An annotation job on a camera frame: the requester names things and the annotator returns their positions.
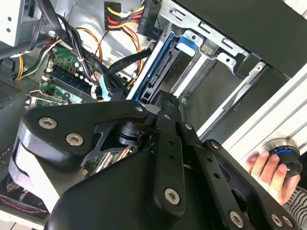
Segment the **vent grill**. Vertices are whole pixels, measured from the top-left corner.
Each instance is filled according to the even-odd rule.
[[[19,92],[19,89],[0,81],[0,104],[9,101],[15,94]]]

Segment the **screw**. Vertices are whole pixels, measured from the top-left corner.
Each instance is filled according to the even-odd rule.
[[[214,141],[211,141],[211,144],[212,144],[212,146],[215,147],[216,149],[219,148],[218,144],[216,144]]]
[[[164,192],[165,198],[172,204],[177,205],[180,202],[179,194],[172,188],[167,188]]]
[[[185,124],[185,127],[186,127],[187,129],[189,129],[189,130],[192,130],[192,126],[191,126],[190,124],[188,124],[188,123]]]
[[[58,126],[57,121],[55,119],[52,119],[51,117],[40,118],[38,121],[38,124],[42,128],[46,128],[46,129],[53,129]]]
[[[66,141],[73,146],[80,146],[83,144],[83,137],[76,133],[70,133],[66,136]]]
[[[231,211],[229,213],[229,217],[231,219],[231,221],[238,227],[238,228],[243,228],[244,223],[242,218],[239,216],[239,214],[237,214],[235,211]]]
[[[169,115],[167,115],[167,114],[164,114],[164,116],[165,116],[168,120],[171,119],[171,117],[170,117]]]
[[[274,223],[279,226],[282,227],[283,223],[282,221],[275,215],[275,214],[271,214],[272,220],[274,221]]]
[[[143,109],[141,107],[136,106],[135,109],[139,112],[143,112]]]
[[[293,223],[289,220],[288,217],[283,216],[283,219],[284,219],[284,221],[285,221],[291,228],[293,228]]]
[[[54,32],[53,30],[49,30],[48,34],[51,37],[56,37],[57,36],[56,32]]]

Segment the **black plastic housing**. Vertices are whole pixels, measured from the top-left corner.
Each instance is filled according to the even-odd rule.
[[[160,0],[146,0],[144,3],[144,12],[141,17],[137,33],[146,37],[152,37],[155,31],[154,25],[157,21],[161,8]]]

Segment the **knob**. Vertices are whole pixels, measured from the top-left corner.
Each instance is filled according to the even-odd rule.
[[[276,139],[266,143],[262,150],[268,150],[270,156],[277,154],[279,156],[279,163],[287,166],[286,177],[298,175],[302,169],[302,164],[298,161],[300,155],[298,146],[291,139]]]

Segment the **hand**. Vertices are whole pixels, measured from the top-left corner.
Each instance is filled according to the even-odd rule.
[[[285,180],[287,166],[285,164],[278,166],[278,162],[278,155],[269,157],[269,152],[264,151],[261,155],[247,160],[246,170],[280,205],[283,205],[293,194],[300,175]]]

